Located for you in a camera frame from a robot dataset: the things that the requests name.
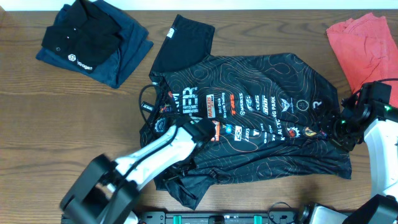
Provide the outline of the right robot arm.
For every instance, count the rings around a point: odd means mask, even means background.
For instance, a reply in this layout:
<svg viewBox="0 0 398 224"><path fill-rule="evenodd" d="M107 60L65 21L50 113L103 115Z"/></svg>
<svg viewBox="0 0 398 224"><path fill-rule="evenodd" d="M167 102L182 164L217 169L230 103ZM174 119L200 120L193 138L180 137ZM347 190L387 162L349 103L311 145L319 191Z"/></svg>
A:
<svg viewBox="0 0 398 224"><path fill-rule="evenodd" d="M378 105L364 130L371 169L371 199L353 213L315 203L306 205L298 223L397 223L397 108Z"/></svg>

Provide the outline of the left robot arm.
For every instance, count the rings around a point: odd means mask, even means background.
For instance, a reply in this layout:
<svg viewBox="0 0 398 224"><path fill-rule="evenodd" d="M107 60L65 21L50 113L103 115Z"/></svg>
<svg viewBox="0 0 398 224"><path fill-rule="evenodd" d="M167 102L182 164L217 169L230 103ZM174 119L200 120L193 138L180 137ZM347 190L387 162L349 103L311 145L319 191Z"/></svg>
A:
<svg viewBox="0 0 398 224"><path fill-rule="evenodd" d="M101 154L83 170L60 202L73 223L138 223L133 212L140 191L152 179L216 134L208 118L180 119L142 149L111 161Z"/></svg>

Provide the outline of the black printed cycling jersey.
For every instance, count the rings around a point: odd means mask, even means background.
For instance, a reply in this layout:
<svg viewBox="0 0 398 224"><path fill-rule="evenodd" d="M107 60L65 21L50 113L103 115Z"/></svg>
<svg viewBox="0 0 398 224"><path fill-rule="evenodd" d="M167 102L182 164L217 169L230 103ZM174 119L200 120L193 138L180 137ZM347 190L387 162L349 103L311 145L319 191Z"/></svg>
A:
<svg viewBox="0 0 398 224"><path fill-rule="evenodd" d="M349 154L317 126L326 111L339 109L336 88L292 53L213 56L214 34L211 25L177 16L151 68L162 91L140 131L142 145L178 114L208 118L216 130L191 154L196 169L171 182L162 172L156 188L195 209L215 184L310 174L350 179Z"/></svg>

